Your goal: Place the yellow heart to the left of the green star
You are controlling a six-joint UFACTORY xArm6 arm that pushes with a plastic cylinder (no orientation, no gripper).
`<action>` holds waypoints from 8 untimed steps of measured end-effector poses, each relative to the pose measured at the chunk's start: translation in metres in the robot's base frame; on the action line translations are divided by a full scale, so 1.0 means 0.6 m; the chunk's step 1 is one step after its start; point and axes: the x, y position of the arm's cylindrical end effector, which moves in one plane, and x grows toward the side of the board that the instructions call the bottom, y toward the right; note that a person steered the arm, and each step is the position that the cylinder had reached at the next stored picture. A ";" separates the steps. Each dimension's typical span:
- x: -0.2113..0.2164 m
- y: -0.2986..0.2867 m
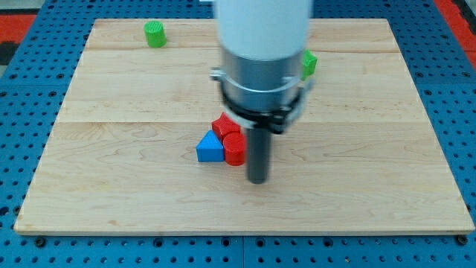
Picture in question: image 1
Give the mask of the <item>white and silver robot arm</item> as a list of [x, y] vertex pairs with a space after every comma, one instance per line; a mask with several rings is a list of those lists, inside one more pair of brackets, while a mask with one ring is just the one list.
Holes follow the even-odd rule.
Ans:
[[305, 100], [302, 60], [310, 0], [216, 0], [222, 63], [212, 71], [227, 113], [241, 126], [281, 134]]

